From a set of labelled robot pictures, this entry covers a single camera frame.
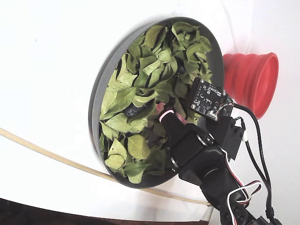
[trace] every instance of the electronic component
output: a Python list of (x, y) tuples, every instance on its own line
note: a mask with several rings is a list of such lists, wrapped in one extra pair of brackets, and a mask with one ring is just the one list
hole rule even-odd
[(187, 107), (195, 113), (218, 120), (219, 116), (230, 116), (233, 107), (223, 107), (233, 100), (222, 89), (213, 86), (201, 78), (195, 78), (190, 95), (187, 97)]

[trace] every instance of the white surface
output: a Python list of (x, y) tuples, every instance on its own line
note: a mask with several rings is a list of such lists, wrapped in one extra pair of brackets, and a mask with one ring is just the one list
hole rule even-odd
[[(141, 24), (188, 16), (233, 50), (219, 0), (3, 1), (0, 3), (0, 127), (80, 164), (107, 172), (88, 130), (90, 93), (116, 44)], [(0, 198), (86, 216), (199, 220), (207, 207), (171, 200), (79, 171), (0, 137)], [(178, 177), (157, 187), (202, 199)]]
[[(227, 1), (230, 5), (237, 1)], [(250, 41), (250, 53), (274, 52), (279, 60), (279, 75), (274, 98), (266, 114), (259, 120), (266, 164), (272, 182), (272, 202), (275, 217), (282, 224), (299, 224), (300, 201), (300, 154), (299, 127), (300, 63), (300, 2), (295, 0), (255, 0)], [(257, 137), (254, 124), (245, 117), (251, 148), (259, 160)], [(236, 161), (232, 162), (240, 178), (248, 183), (259, 180), (251, 164), (245, 145), (242, 145)], [(267, 191), (264, 188), (251, 200), (250, 212), (264, 216)], [(220, 225), (219, 213), (214, 210), (210, 225)]]

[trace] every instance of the round gray tray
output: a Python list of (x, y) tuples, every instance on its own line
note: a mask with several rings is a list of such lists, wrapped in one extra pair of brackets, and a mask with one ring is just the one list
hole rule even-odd
[[(90, 97), (90, 106), (89, 106), (89, 129), (90, 136), (93, 142), (93, 145), (98, 153), (98, 155), (102, 158), (104, 163), (104, 157), (100, 150), (100, 142), (99, 142), (99, 117), (100, 117), (100, 108), (102, 104), (102, 98), (107, 87), (108, 81), (119, 63), (122, 55), (127, 51), (131, 43), (141, 36), (145, 31), (147, 31), (153, 25), (166, 25), (168, 22), (187, 22), (191, 25), (200, 26), (200, 35), (205, 36), (211, 44), (212, 51), (207, 53), (207, 62), (210, 66), (210, 70), (213, 73), (211, 77), (211, 83), (217, 87), (223, 87), (224, 85), (224, 68), (223, 68), (223, 59), (220, 47), (217, 43), (217, 40), (210, 32), (210, 30), (205, 27), (200, 22), (186, 17), (173, 17), (168, 18), (162, 21), (153, 22), (150, 24), (146, 24), (137, 30), (130, 33), (127, 37), (125, 37), (111, 52), (111, 54), (107, 57), (103, 66), (101, 67), (98, 76), (96, 78), (92, 94)], [(142, 182), (139, 184), (132, 184), (128, 181), (128, 178), (124, 178), (121, 174), (113, 173), (109, 167), (107, 167), (108, 172), (121, 184), (126, 185), (131, 188), (150, 188), (159, 184), (166, 182), (171, 179), (177, 173), (172, 171), (172, 169), (166, 170), (166, 172), (161, 176), (152, 176), (152, 175), (143, 175)]]

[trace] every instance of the pile of leaves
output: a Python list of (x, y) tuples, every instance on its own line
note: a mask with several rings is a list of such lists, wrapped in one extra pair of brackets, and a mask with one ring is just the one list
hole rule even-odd
[[(168, 140), (156, 106), (172, 98), (176, 112), (197, 123), (184, 98), (196, 77), (210, 81), (210, 51), (199, 26), (186, 22), (153, 26), (132, 43), (112, 73), (101, 106), (100, 148), (113, 172), (132, 183), (140, 183), (145, 173), (164, 174)], [(157, 138), (150, 143), (153, 133)]]

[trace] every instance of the wooden stick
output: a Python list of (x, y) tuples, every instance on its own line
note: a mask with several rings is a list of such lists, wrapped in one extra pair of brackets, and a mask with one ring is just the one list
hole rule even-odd
[[(79, 169), (79, 170), (82, 170), (82, 171), (85, 171), (87, 173), (91, 173), (93, 175), (96, 175), (98, 177), (102, 177), (104, 179), (107, 179), (107, 180), (111, 180), (113, 182), (117, 182), (111, 175), (108, 175), (104, 172), (100, 172), (98, 170), (94, 170), (92, 168), (89, 168), (87, 166), (84, 166), (82, 164), (79, 164), (77, 162), (74, 162), (70, 159), (67, 159), (67, 158), (64, 158), (60, 155), (57, 155), (53, 152), (50, 152), (46, 149), (43, 149), (33, 143), (30, 143), (2, 128), (0, 128), (0, 135), (17, 143), (17, 144), (20, 144), (28, 149), (31, 149), (35, 152), (38, 152), (44, 156), (47, 156), (49, 158), (52, 158), (56, 161), (59, 161), (61, 163), (64, 163), (66, 165), (69, 165), (69, 166), (72, 166), (76, 169)], [(145, 192), (148, 192), (148, 193), (152, 193), (152, 194), (155, 194), (155, 195), (159, 195), (159, 196), (163, 196), (163, 197), (167, 197), (167, 198), (172, 198), (172, 199), (177, 199), (177, 200), (180, 200), (180, 201), (184, 201), (184, 202), (188, 202), (188, 203), (196, 203), (196, 204), (202, 204), (202, 205), (210, 205), (209, 202), (206, 202), (206, 201), (201, 201), (201, 200), (195, 200), (195, 199), (189, 199), (189, 198), (184, 198), (184, 197), (181, 197), (181, 196), (178, 196), (178, 195), (172, 195), (168, 192), (164, 192), (164, 191), (160, 191), (160, 190), (156, 190), (156, 189), (153, 189), (153, 188), (143, 188), (143, 189), (140, 189), (141, 191), (145, 191)]]

